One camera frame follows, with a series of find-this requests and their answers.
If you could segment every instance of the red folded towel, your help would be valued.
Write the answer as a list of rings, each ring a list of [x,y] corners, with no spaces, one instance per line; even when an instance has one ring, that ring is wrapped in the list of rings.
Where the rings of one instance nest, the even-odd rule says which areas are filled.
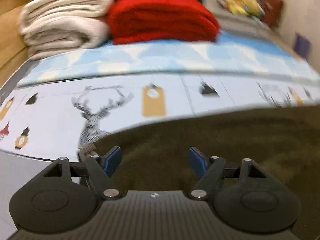
[[[156,39],[215,41],[216,18],[197,0],[119,0],[108,13],[114,44]]]

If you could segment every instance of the circular cap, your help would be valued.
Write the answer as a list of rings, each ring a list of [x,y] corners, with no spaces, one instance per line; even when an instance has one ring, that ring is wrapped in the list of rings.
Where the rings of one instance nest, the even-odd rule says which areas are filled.
[[[276,208],[278,199],[269,192],[251,191],[242,195],[241,203],[252,211],[267,212]]]
[[[64,208],[68,203],[68,195],[58,190],[40,192],[32,199],[32,205],[41,211],[56,211]]]
[[[103,192],[103,194],[106,197],[116,197],[119,195],[119,191],[115,188],[108,188]]]
[[[203,198],[207,195],[207,193],[202,190],[202,189],[195,189],[193,191],[191,191],[191,196],[196,197],[196,198]]]
[[[300,213],[298,198],[279,183],[262,184],[238,183],[218,192],[213,203],[217,215],[248,233],[270,234],[292,226]]]
[[[10,215],[17,225],[41,234],[76,228],[92,216],[95,208],[94,194],[63,176],[29,182],[9,203]]]

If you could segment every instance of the light blue fabric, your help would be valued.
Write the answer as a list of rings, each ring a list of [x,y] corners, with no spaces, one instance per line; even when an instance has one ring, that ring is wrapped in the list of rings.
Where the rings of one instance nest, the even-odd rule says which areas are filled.
[[[319,81],[319,74],[276,44],[223,33],[217,43],[159,40],[111,42],[40,60],[19,87],[44,82],[143,72],[231,72]]]

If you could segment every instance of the black triangle print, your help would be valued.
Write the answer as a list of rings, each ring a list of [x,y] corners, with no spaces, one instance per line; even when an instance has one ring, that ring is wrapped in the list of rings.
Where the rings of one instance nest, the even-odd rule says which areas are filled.
[[[33,105],[37,101],[37,94],[35,93],[29,100],[26,102],[26,105]]]
[[[25,128],[21,134],[21,136],[28,136],[28,133],[29,133],[29,127]]]
[[[210,87],[206,83],[201,83],[201,85],[202,87],[200,88],[200,92],[202,96],[219,96],[213,87]]]

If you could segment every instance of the deer print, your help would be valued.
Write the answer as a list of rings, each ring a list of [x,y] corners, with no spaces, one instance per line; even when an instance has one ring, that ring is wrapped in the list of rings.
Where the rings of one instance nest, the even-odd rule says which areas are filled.
[[[83,103],[80,103],[80,99],[83,95],[81,95],[79,98],[71,99],[73,106],[78,108],[80,111],[82,111],[81,115],[84,119],[86,119],[86,122],[80,134],[80,139],[78,144],[79,149],[81,149],[87,144],[96,142],[102,137],[110,135],[110,133],[99,129],[100,120],[108,116],[111,110],[125,105],[133,98],[132,93],[130,93],[127,97],[125,97],[119,91],[119,89],[117,88],[115,89],[120,95],[119,100],[114,103],[112,99],[109,99],[108,105],[101,107],[100,110],[95,114],[91,113],[91,109],[87,106],[89,102],[88,99],[85,99]]]
[[[282,98],[283,98],[283,103],[285,105],[285,107],[290,107],[292,106],[292,102],[291,102],[291,99],[290,99],[290,96],[287,92],[283,92],[281,91],[278,86],[273,86],[273,87],[270,87],[268,89],[265,89],[262,85],[260,85],[258,83],[258,86],[260,87],[261,91],[259,91],[259,94],[262,98],[264,98],[268,103],[270,104],[273,104],[274,106],[280,108],[282,107],[282,102],[278,101],[278,100],[275,100],[272,95],[271,95],[271,92],[273,93],[278,93],[279,95],[282,95]]]

